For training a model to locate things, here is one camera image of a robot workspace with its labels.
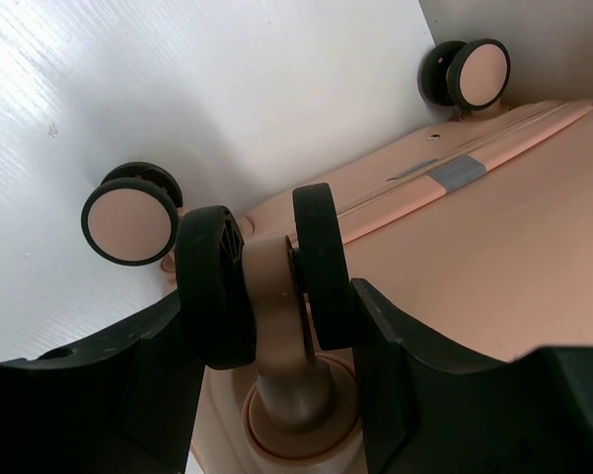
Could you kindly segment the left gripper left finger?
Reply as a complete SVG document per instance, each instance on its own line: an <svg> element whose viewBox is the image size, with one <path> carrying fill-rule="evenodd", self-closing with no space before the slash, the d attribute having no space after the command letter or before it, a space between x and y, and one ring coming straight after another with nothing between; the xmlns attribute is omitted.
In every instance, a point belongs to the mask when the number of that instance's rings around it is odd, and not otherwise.
<svg viewBox="0 0 593 474"><path fill-rule="evenodd" d="M204 364L179 298L0 362L0 473L183 473Z"/></svg>

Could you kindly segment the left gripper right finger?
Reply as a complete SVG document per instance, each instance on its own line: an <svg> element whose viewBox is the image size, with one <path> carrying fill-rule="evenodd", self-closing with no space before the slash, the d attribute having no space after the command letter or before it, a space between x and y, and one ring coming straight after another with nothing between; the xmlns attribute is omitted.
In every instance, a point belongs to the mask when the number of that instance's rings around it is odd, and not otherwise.
<svg viewBox="0 0 593 474"><path fill-rule="evenodd" d="M512 362L468 349L352 282L371 473L593 473L593 347Z"/></svg>

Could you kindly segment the pink suitcase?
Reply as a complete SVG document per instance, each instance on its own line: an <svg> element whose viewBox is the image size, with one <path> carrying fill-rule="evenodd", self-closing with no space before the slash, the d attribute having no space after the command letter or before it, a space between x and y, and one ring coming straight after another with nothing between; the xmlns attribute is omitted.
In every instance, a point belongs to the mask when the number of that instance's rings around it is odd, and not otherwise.
<svg viewBox="0 0 593 474"><path fill-rule="evenodd" d="M495 39L436 45L420 70L459 115L235 218L189 209L132 162L84 203L91 248L160 265L204 362L191 452L207 473L371 473L352 282L477 353L593 347L593 100L516 109Z"/></svg>

